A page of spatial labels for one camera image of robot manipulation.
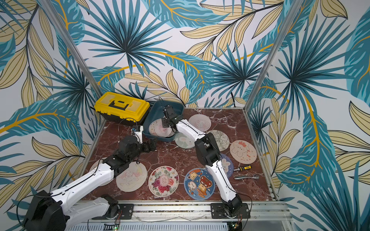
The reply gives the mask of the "teal plastic storage tray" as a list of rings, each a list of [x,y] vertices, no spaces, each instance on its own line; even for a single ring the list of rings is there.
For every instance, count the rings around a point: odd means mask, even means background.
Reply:
[[[155,120],[157,119],[160,119],[160,118],[163,118],[164,117],[164,113],[163,113],[163,109],[167,106],[167,105],[170,105],[173,107],[173,110],[178,114],[178,115],[182,115],[183,114],[183,111],[184,111],[184,105],[181,104],[181,103],[177,103],[177,102],[171,102],[171,101],[156,101],[152,106],[151,106],[151,109],[147,115],[147,117],[145,118],[145,121],[143,123],[143,127],[144,127],[144,131],[143,131],[143,135],[148,138],[148,139],[157,139],[158,141],[163,141],[163,142],[172,142],[174,140],[174,135],[171,136],[171,137],[168,137],[168,138],[165,138],[165,137],[158,137],[158,136],[154,136],[154,135],[151,135],[150,132],[149,132],[149,126],[152,122],[154,122]]]

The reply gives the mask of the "aluminium front frame rail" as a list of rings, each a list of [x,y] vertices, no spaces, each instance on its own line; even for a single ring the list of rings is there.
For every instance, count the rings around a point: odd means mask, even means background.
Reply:
[[[211,231],[212,225],[222,225],[224,230],[233,231],[233,225],[235,224],[241,226],[237,228],[237,230],[241,231],[295,231],[297,229],[294,226],[293,216],[285,202],[244,202],[248,204],[250,209],[251,217],[247,219],[213,219],[211,203],[218,202],[119,201],[119,204],[134,204],[131,220],[117,221],[105,217],[96,217],[82,223],[86,224],[89,230],[93,230],[94,224],[102,225],[103,220],[116,222],[119,230],[123,230],[131,222],[136,222],[139,224],[139,227],[136,228],[137,231],[148,230],[150,225],[157,225],[160,231],[192,230],[196,227],[202,231]]]

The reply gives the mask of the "beige pink figure coaster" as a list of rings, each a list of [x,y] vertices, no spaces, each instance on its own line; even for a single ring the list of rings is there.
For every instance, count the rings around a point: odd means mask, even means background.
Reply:
[[[117,178],[117,187],[123,192],[134,192],[146,181],[147,170],[144,164],[132,162]]]

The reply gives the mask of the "yellow black toolbox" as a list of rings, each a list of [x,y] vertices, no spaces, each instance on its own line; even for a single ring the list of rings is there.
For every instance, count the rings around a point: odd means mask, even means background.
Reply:
[[[149,113],[149,102],[134,97],[106,92],[100,97],[94,109],[107,121],[127,126],[140,126]]]

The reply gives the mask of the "right aluminium corner post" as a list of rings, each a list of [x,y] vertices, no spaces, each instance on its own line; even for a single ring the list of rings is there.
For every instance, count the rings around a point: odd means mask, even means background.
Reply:
[[[275,42],[274,42],[272,48],[270,49],[270,52],[269,52],[269,54],[266,58],[266,61],[263,65],[263,67],[262,67],[262,69],[259,73],[259,76],[255,81],[253,89],[252,89],[252,91],[249,95],[248,101],[246,102],[246,105],[244,107],[244,112],[245,113],[247,113],[251,109],[251,105],[253,103],[253,100],[256,97],[256,95],[257,95],[257,93],[258,93],[258,91],[259,91],[259,89],[260,89],[260,87],[263,83],[263,80],[264,80],[264,78],[265,78],[265,76],[268,72],[268,69],[271,66],[271,63],[273,61],[273,58],[276,55],[276,53],[278,52],[279,48],[281,47],[289,29],[290,29],[290,26],[293,23],[294,18],[297,15],[297,13],[299,11],[299,8],[301,7],[302,3],[303,3],[302,0],[292,2],[292,6],[291,6],[290,10],[288,11],[287,16],[285,17],[285,19],[282,23],[282,28],[281,28],[280,32],[277,34]]]

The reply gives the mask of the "blue cartoon toast coaster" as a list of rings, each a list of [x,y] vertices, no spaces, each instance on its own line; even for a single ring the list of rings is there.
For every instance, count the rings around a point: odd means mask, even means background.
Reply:
[[[184,188],[193,200],[207,200],[214,194],[215,180],[205,168],[194,168],[185,176]]]

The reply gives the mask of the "yellow black screwdriver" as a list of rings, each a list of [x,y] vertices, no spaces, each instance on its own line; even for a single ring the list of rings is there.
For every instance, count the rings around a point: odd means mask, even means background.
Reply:
[[[249,169],[251,169],[251,166],[246,165],[246,166],[237,167],[237,168],[233,169],[233,171],[237,172],[237,171],[245,171],[245,170],[249,170]]]

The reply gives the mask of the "pink kitty round coaster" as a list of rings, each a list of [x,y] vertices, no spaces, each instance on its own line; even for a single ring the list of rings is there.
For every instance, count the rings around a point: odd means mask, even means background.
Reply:
[[[196,114],[189,120],[189,123],[202,132],[206,132],[211,128],[212,122],[206,115]]]

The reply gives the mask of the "white floral round coaster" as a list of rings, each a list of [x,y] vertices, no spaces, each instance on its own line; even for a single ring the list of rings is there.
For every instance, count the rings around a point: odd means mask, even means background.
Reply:
[[[163,127],[156,127],[155,128],[155,133],[159,137],[171,137],[174,135],[174,132],[171,128],[163,128]]]

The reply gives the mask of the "red rose floral coaster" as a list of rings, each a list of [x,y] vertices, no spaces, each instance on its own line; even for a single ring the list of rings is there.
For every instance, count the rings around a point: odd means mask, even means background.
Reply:
[[[170,166],[160,166],[149,175],[148,187],[155,197],[172,195],[179,186],[179,175]]]

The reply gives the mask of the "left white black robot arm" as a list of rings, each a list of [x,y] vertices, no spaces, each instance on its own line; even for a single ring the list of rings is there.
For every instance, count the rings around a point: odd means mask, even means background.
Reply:
[[[156,142],[153,139],[143,141],[137,134],[124,137],[118,149],[99,161],[92,171],[50,193],[42,190],[35,194],[22,227],[27,231],[64,231],[96,217],[116,219],[120,214],[119,203],[107,194],[88,203],[77,202],[118,177],[142,153],[155,150]]]

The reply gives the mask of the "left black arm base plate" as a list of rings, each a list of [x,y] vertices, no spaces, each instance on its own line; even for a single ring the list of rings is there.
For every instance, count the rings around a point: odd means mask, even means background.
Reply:
[[[110,219],[113,220],[131,220],[134,211],[134,204],[117,204],[113,206]]]

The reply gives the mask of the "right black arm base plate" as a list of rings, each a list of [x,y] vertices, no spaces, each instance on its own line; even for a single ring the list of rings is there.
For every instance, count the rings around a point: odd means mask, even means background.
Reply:
[[[241,209],[232,216],[228,216],[222,203],[211,203],[211,215],[213,219],[233,219],[233,218],[250,218],[250,209],[248,204],[243,203]]]

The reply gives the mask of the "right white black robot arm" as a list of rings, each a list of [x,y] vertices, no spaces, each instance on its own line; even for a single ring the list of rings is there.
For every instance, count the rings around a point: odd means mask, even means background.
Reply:
[[[198,161],[206,167],[219,189],[224,214],[230,218],[237,216],[243,203],[223,169],[221,153],[214,135],[195,128],[170,105],[164,107],[163,113],[165,117],[162,119],[162,125],[165,128],[180,132],[194,142]]]

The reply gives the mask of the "left aluminium corner post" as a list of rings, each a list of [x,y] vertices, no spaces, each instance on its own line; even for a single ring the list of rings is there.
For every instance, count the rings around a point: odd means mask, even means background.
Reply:
[[[51,1],[47,0],[41,0],[40,1],[41,6],[44,8],[47,16],[51,20],[51,22],[54,24],[56,31],[61,36],[62,40],[66,44],[66,47],[69,49],[71,55],[74,57],[75,62],[80,67],[81,71],[85,75],[86,79],[88,80],[90,86],[95,91],[98,98],[100,98],[103,94],[101,90],[99,89],[97,82],[95,81],[91,71],[89,70],[86,62],[84,61],[82,55],[80,54],[75,42],[73,41],[70,33],[68,32],[68,29],[63,23],[62,18],[57,14],[57,10],[52,5]]]

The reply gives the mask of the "white animal round coaster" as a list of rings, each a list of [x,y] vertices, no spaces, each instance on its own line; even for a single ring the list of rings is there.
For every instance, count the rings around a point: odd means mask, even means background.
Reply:
[[[104,157],[104,158],[102,158],[102,159],[100,159],[100,160],[98,160],[98,161],[96,161],[96,162],[95,162],[95,163],[90,167],[89,172],[90,172],[90,171],[93,171],[95,168],[97,168],[97,167],[98,167],[98,165],[102,164],[104,160],[105,160],[105,157]],[[113,181],[113,180],[110,180],[110,181],[108,181],[108,182],[105,182],[105,183],[101,184],[101,185],[100,185],[100,187],[102,187],[102,186],[106,186],[106,185],[110,184],[112,181]]]

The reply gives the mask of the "aluminium corner post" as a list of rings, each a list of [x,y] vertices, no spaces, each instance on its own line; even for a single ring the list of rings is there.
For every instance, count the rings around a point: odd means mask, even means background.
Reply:
[[[251,105],[253,103],[253,100],[256,97],[256,95],[257,95],[257,93],[258,93],[258,91],[259,91],[259,89],[260,89],[260,87],[263,83],[263,80],[264,80],[264,78],[265,78],[265,76],[268,72],[268,69],[271,66],[271,63],[273,61],[273,58],[276,55],[276,53],[278,52],[279,48],[281,47],[289,29],[290,29],[290,26],[293,23],[294,18],[297,15],[297,13],[299,11],[299,8],[301,7],[302,3],[303,3],[302,0],[292,2],[292,6],[291,6],[290,10],[288,11],[287,16],[285,17],[285,19],[282,23],[282,28],[281,28],[280,32],[277,34],[275,42],[274,42],[272,48],[270,49],[270,52],[269,52],[269,54],[266,58],[266,61],[263,65],[263,67],[262,67],[262,69],[259,73],[259,76],[255,81],[253,89],[252,89],[252,91],[249,95],[248,101],[246,102],[246,105],[244,107],[244,112],[245,113],[247,113],[251,109]]]
[[[75,42],[73,41],[70,33],[68,32],[68,29],[63,23],[62,18],[57,14],[57,10],[52,5],[51,1],[47,0],[41,0],[40,1],[41,6],[44,8],[47,16],[51,20],[51,22],[54,24],[56,31],[61,36],[62,40],[66,44],[66,47],[69,49],[71,55],[74,57],[75,62],[80,67],[81,71],[85,75],[86,79],[88,80],[90,86],[95,91],[98,98],[100,98],[103,94],[101,90],[99,89],[97,82],[95,81],[91,71],[89,70],[86,62],[84,61],[82,55],[80,54]]]

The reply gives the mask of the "green sketch round coaster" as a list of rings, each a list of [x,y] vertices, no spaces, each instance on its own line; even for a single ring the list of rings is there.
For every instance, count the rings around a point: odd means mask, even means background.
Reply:
[[[220,152],[225,151],[229,147],[230,140],[224,132],[219,130],[212,130],[209,131],[209,133],[213,134]]]

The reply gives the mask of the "pink cartoon round coaster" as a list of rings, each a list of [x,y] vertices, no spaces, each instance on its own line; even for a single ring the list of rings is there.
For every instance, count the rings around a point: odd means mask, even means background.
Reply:
[[[157,127],[163,127],[164,128],[163,123],[162,123],[162,119],[157,119],[156,121],[158,122]]]

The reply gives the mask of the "pastel cartoon round coaster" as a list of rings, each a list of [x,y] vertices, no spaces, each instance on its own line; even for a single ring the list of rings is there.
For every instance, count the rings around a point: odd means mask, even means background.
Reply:
[[[157,127],[157,121],[153,121],[150,125],[149,125],[149,128],[148,128],[148,130],[149,130],[149,133],[150,133],[150,135],[152,135],[152,136],[157,136],[157,133],[156,133],[156,131],[155,131],[155,128]]]

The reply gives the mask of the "pink bow bear coaster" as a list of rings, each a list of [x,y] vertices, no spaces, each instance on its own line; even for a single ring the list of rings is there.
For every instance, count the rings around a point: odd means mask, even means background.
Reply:
[[[231,143],[230,154],[242,164],[252,164],[257,160],[257,151],[252,144],[244,140],[237,140]]]

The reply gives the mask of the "purple bunny round coaster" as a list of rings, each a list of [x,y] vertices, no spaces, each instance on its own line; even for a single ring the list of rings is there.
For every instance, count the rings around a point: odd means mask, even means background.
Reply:
[[[227,177],[230,178],[234,172],[234,165],[232,163],[232,160],[227,155],[224,155],[224,154],[221,154],[221,158],[222,158],[221,160],[222,167]]]

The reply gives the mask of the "green bunny round coaster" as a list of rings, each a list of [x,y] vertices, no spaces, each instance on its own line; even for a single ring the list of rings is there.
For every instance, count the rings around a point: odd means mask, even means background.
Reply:
[[[183,149],[191,149],[195,147],[194,141],[180,132],[175,134],[174,141],[178,147]]]

